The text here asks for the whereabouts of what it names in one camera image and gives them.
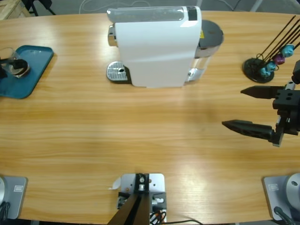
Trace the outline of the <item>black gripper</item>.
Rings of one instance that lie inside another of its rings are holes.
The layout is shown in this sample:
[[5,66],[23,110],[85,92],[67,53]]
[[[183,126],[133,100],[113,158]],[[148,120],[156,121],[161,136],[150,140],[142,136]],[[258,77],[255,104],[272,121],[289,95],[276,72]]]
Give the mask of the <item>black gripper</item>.
[[246,120],[222,121],[228,129],[241,135],[264,139],[273,146],[281,145],[284,134],[298,135],[300,131],[300,91],[283,86],[252,86],[240,91],[254,98],[274,99],[272,106],[280,116],[276,130],[272,126],[254,124]]

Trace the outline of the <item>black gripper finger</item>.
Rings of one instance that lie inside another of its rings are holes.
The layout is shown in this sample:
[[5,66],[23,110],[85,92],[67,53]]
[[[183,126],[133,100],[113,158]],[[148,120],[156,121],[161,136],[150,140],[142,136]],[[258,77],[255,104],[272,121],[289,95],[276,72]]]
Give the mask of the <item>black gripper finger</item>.
[[16,78],[21,78],[28,73],[28,63],[22,59],[2,59],[0,64],[6,73]]

